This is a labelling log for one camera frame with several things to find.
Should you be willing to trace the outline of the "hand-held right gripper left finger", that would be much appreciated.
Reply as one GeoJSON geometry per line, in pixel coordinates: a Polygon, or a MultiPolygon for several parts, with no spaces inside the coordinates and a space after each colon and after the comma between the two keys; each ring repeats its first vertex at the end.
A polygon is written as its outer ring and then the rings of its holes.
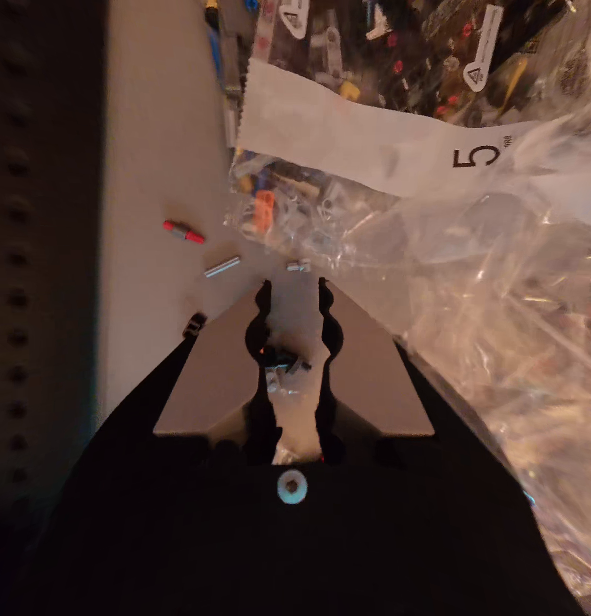
{"type": "Polygon", "coordinates": [[[192,349],[154,425],[156,437],[232,441],[249,463],[271,463],[282,435],[266,386],[262,348],[272,284],[245,293],[210,320],[192,349]]]}

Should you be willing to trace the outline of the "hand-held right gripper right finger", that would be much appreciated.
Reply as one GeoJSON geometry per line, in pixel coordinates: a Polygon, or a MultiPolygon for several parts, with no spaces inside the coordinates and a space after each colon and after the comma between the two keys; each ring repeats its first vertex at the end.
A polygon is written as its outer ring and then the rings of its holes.
{"type": "Polygon", "coordinates": [[[428,439],[435,428],[393,340],[338,286],[320,278],[322,368],[318,436],[325,463],[392,457],[400,439],[428,439]]]}

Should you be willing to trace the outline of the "red grey lego pin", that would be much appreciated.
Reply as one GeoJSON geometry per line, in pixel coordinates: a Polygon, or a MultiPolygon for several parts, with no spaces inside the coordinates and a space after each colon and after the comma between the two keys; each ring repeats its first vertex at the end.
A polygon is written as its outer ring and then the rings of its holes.
{"type": "Polygon", "coordinates": [[[164,230],[180,240],[196,244],[204,244],[206,241],[202,235],[196,233],[189,225],[183,222],[168,219],[164,220],[162,226],[164,230]]]}

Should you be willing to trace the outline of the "numbered clear plastic bag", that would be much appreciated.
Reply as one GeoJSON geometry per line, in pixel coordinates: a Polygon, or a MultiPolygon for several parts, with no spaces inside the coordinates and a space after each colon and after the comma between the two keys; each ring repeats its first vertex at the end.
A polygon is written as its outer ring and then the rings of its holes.
{"type": "Polygon", "coordinates": [[[591,103],[591,1],[264,1],[238,148],[388,195],[466,190],[591,103]]]}

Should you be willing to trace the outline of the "scattered loose lego pieces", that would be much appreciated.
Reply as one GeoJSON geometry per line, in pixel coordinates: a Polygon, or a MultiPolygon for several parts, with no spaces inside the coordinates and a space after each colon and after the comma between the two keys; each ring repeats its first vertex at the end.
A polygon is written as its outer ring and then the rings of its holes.
{"type": "MultiPolygon", "coordinates": [[[[214,277],[220,273],[231,269],[241,263],[240,256],[233,256],[204,272],[206,278],[214,277]]],[[[311,262],[309,259],[298,259],[290,261],[285,265],[287,272],[311,272],[311,262]]],[[[187,322],[183,330],[184,339],[196,339],[207,322],[207,316],[202,312],[196,312],[187,322]]],[[[282,392],[284,395],[295,395],[300,393],[293,389],[291,379],[295,375],[307,374],[311,371],[312,365],[307,358],[299,355],[290,349],[282,346],[274,346],[266,343],[259,350],[262,366],[266,376],[266,388],[269,394],[282,392]]]]}

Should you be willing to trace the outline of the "black perforated board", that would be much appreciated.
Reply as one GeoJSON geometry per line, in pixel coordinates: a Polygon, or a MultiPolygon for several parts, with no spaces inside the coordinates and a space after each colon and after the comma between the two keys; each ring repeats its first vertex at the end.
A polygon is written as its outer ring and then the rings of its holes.
{"type": "Polygon", "coordinates": [[[89,435],[107,1],[0,1],[0,522],[89,435]]]}

